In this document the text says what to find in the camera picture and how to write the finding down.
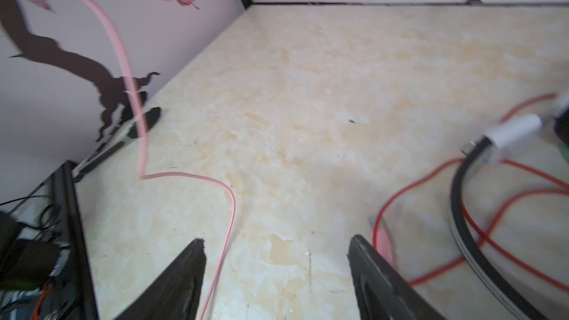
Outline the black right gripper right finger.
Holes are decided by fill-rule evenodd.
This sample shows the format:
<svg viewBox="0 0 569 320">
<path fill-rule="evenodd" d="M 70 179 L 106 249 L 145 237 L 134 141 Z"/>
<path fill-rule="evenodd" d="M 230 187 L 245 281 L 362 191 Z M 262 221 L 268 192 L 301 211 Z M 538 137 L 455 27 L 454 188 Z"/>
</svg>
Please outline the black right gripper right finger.
<svg viewBox="0 0 569 320">
<path fill-rule="evenodd" d="M 379 255 L 365 237 L 355 235 L 351 239 L 348 261 L 361 319 L 444 318 Z"/>
</svg>

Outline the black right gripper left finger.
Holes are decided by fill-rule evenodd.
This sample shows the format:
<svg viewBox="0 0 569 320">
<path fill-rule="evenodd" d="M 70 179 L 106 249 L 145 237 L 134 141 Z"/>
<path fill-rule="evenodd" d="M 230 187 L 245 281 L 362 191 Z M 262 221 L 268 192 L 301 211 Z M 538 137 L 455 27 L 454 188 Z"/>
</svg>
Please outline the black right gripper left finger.
<svg viewBox="0 0 569 320">
<path fill-rule="evenodd" d="M 195 319 L 207 257 L 194 239 L 118 319 Z"/>
</svg>

